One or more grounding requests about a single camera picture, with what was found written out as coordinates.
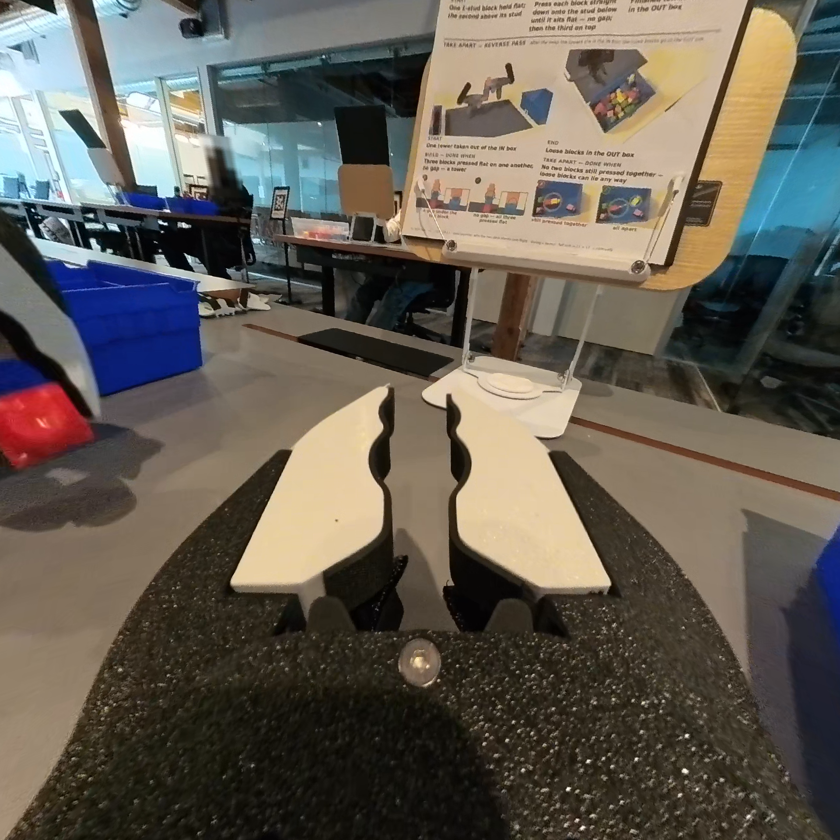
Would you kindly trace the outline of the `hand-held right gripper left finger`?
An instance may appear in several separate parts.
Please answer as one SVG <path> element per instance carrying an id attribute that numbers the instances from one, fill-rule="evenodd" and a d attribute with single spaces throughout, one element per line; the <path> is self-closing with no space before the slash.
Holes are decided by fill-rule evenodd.
<path id="1" fill-rule="evenodd" d="M 375 387 L 306 432 L 289 453 L 230 579 L 237 594 L 323 597 L 353 618 L 396 601 L 391 440 L 395 393 Z"/>

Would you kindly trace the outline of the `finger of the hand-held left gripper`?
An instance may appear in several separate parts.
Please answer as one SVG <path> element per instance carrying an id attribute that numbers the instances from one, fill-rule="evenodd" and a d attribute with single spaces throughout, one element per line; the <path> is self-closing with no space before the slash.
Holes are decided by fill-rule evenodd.
<path id="1" fill-rule="evenodd" d="M 100 417 L 96 377 L 75 323 L 5 247 L 1 254 L 2 335 L 79 413 Z"/>

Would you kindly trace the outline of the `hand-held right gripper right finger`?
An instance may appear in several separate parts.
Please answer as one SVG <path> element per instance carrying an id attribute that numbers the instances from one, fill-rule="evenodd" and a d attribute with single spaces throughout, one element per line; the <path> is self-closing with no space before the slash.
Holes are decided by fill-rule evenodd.
<path id="1" fill-rule="evenodd" d="M 471 601 L 602 595 L 612 580 L 549 450 L 467 392 L 446 400 L 449 571 Z"/>

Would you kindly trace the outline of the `blue plastic bin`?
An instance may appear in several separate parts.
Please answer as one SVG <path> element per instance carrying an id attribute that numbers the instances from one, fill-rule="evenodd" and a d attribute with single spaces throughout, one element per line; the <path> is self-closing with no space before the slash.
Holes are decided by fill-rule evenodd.
<path id="1" fill-rule="evenodd" d="M 839 539 L 830 538 L 786 613 L 805 788 L 839 837 Z"/>
<path id="2" fill-rule="evenodd" d="M 193 280 L 97 260 L 78 267 L 54 259 L 36 268 L 34 278 L 75 323 L 100 397 L 202 366 Z M 18 356 L 2 361 L 2 396 L 48 382 Z"/>

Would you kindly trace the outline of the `clear container with blocks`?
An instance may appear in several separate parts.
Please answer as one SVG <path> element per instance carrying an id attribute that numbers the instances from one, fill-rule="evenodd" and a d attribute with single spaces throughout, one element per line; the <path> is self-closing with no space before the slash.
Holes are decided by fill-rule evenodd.
<path id="1" fill-rule="evenodd" d="M 345 220 L 292 217 L 291 235 L 307 240 L 345 242 L 350 238 L 350 223 Z"/>

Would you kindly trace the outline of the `black mat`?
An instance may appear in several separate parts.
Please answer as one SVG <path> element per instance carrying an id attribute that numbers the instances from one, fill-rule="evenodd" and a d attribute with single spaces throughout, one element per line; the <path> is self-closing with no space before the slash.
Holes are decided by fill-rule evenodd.
<path id="1" fill-rule="evenodd" d="M 454 361 L 441 353 L 336 328 L 304 333 L 297 341 L 318 350 L 424 379 L 429 379 Z"/>

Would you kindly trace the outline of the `wooden pillar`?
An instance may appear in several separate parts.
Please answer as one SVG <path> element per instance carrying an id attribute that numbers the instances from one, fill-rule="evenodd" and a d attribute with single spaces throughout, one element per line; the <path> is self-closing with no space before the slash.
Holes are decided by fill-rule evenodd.
<path id="1" fill-rule="evenodd" d="M 116 92 L 95 5 L 92 1 L 64 1 L 70 28 L 100 135 L 112 154 L 122 185 L 135 187 L 130 149 L 124 134 Z"/>
<path id="2" fill-rule="evenodd" d="M 529 332 L 534 299 L 541 289 L 541 277 L 508 273 L 490 353 L 504 361 L 517 361 Z"/>

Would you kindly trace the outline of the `white plastic parts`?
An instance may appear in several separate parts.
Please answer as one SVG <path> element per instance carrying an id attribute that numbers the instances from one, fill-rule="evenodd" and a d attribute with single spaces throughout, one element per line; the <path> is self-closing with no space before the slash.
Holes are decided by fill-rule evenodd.
<path id="1" fill-rule="evenodd" d="M 253 291 L 241 290 L 235 297 L 199 295 L 198 315 L 201 319 L 218 319 L 247 312 L 267 312 L 270 301 L 267 296 Z"/>

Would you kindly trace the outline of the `black-legged desk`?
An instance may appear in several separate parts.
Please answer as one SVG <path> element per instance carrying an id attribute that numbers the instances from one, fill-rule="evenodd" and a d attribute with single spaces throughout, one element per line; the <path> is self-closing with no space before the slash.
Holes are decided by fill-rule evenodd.
<path id="1" fill-rule="evenodd" d="M 416 255 L 409 248 L 400 245 L 365 244 L 358 241 L 305 238 L 285 234 L 276 235 L 274 241 L 276 244 L 294 247 L 298 262 L 321 268 L 321 309 L 322 313 L 328 317 L 335 316 L 335 269 L 384 275 L 387 260 L 392 263 L 396 261 L 432 262 L 431 258 Z M 451 343 L 455 343 L 458 336 L 464 336 L 465 326 L 468 324 L 470 274 L 470 268 L 456 267 L 457 289 L 454 298 Z"/>

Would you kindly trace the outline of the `cardboard panel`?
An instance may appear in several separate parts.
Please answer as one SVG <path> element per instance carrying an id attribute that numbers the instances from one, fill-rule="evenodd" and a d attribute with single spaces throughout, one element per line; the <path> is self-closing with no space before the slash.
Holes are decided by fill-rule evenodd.
<path id="1" fill-rule="evenodd" d="M 338 184 L 343 215 L 371 214 L 383 221 L 394 215 L 394 182 L 390 165 L 341 164 Z"/>

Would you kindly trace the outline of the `black screen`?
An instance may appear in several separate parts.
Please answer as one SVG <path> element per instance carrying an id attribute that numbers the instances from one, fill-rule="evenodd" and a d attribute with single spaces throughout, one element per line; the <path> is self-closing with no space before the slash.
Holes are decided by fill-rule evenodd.
<path id="1" fill-rule="evenodd" d="M 333 114 L 344 165 L 390 165 L 383 106 L 341 106 L 335 107 Z"/>

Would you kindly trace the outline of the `printed instruction sheet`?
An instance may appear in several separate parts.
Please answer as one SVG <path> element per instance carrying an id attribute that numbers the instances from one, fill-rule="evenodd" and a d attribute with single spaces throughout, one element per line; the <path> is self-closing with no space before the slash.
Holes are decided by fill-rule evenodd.
<path id="1" fill-rule="evenodd" d="M 440 2 L 402 235 L 641 284 L 673 258 L 751 7 Z"/>

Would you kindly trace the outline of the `black wall sign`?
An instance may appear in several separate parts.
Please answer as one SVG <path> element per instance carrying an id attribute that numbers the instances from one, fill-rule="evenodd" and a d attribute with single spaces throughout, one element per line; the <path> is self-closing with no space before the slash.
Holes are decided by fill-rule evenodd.
<path id="1" fill-rule="evenodd" d="M 707 228 L 715 213 L 722 182 L 698 180 L 686 209 L 685 226 Z"/>

